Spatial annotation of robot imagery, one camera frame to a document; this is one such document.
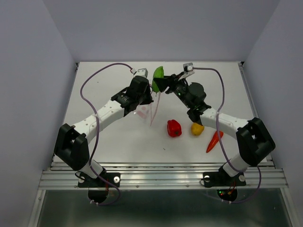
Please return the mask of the light green toy gourd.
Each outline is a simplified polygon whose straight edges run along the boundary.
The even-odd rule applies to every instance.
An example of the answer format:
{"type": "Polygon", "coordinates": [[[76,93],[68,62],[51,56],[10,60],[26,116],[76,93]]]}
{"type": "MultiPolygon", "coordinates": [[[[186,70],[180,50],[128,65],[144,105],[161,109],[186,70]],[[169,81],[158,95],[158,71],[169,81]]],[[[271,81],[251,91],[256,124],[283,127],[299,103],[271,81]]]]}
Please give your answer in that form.
{"type": "Polygon", "coordinates": [[[164,68],[163,66],[159,66],[155,69],[152,77],[151,87],[154,93],[159,93],[160,90],[156,82],[158,81],[158,79],[163,79],[163,78],[164,78],[164,68]]]}

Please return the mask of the clear zip top bag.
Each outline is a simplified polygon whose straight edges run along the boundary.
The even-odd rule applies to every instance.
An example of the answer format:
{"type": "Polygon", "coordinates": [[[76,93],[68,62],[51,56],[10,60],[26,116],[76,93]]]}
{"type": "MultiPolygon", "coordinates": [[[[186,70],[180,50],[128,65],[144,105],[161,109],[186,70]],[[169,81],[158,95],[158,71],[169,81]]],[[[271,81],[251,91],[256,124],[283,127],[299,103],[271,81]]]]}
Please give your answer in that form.
{"type": "Polygon", "coordinates": [[[137,120],[151,127],[159,108],[161,92],[155,92],[152,84],[149,85],[149,88],[153,102],[147,105],[139,105],[134,112],[134,116],[137,120]]]}

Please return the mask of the red toy bell pepper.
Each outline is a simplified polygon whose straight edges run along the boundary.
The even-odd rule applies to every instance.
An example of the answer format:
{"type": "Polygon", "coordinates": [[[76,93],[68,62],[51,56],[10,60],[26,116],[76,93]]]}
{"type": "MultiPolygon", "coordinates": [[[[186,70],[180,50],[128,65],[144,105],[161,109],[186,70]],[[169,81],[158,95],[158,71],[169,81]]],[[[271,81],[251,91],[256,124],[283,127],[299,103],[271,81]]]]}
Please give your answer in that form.
{"type": "Polygon", "coordinates": [[[182,134],[181,125],[176,120],[168,120],[167,133],[172,138],[179,137],[182,134]]]}

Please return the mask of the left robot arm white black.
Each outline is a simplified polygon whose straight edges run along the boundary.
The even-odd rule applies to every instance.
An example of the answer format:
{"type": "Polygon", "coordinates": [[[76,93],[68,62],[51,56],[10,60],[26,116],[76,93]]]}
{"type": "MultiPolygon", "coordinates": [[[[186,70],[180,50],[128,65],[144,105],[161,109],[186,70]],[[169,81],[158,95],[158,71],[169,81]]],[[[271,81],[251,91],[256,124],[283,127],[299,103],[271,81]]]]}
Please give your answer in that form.
{"type": "Polygon", "coordinates": [[[124,88],[98,111],[72,126],[64,124],[59,128],[54,154],[72,170],[89,176],[94,186],[105,182],[104,168],[91,159],[89,144],[98,134],[113,122],[127,116],[139,105],[152,103],[149,81],[143,76],[135,76],[124,88]]]}

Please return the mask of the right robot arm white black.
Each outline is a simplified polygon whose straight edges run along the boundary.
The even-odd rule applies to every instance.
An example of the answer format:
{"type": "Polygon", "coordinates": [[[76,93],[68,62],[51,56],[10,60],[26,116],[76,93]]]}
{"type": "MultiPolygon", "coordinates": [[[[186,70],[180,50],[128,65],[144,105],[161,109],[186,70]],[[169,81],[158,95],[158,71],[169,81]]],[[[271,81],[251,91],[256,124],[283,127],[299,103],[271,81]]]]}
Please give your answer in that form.
{"type": "Polygon", "coordinates": [[[256,167],[276,147],[266,126],[259,118],[251,120],[219,113],[205,103],[204,87],[196,82],[188,84],[182,74],[154,78],[160,92],[175,94],[188,108],[192,122],[218,129],[237,140],[239,152],[216,172],[204,172],[203,181],[207,188],[229,186],[248,167],[256,167]]]}

